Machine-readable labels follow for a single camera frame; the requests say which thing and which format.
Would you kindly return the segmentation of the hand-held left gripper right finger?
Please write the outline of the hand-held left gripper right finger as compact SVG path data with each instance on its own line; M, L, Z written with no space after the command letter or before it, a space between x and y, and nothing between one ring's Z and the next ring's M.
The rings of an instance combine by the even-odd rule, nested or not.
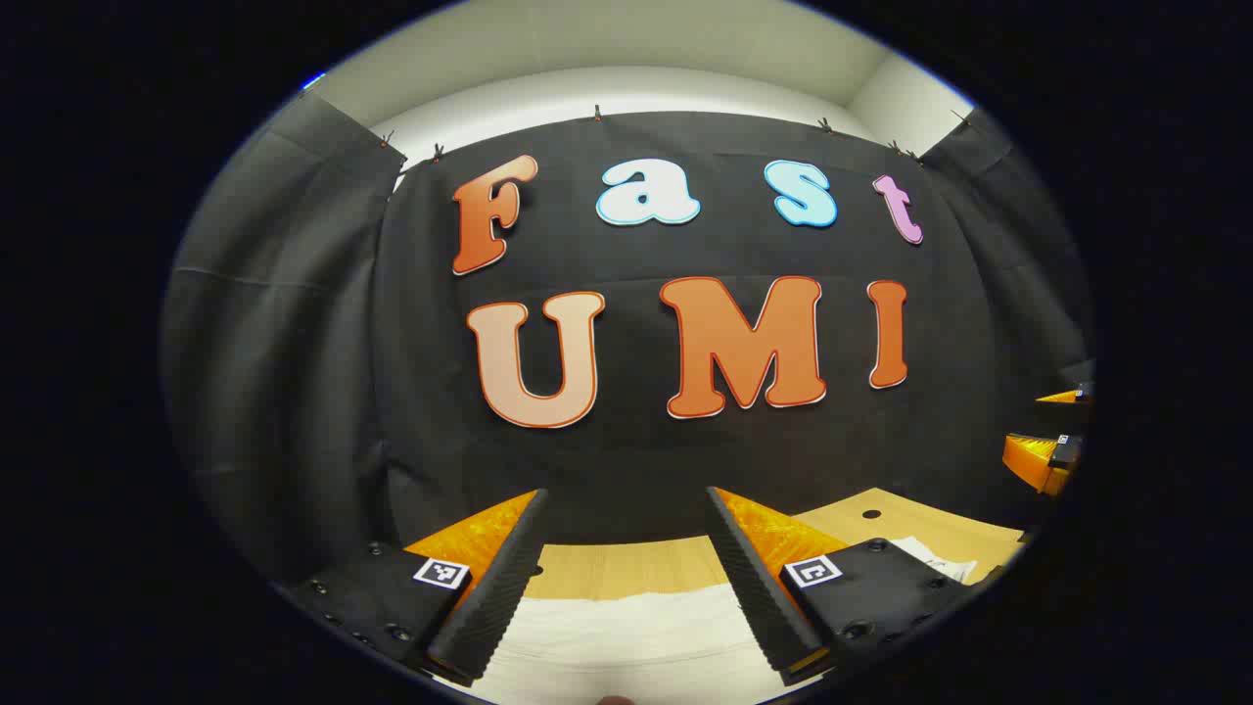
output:
M705 501L717 558L784 685L865 671L970 599L969 585L886 538L846 543L715 487Z

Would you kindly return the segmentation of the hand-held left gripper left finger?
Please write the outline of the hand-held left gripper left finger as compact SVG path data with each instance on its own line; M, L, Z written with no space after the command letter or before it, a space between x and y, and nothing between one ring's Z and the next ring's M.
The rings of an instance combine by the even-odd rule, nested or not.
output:
M529 491L407 547L370 541L284 581L282 596L358 650L470 686L509 629L544 548L548 491Z

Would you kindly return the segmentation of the white jeans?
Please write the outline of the white jeans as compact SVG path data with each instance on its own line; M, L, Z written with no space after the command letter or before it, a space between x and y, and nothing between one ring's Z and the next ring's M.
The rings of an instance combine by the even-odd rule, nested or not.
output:
M789 692L705 537L543 548L484 676L492 705L761 705Z

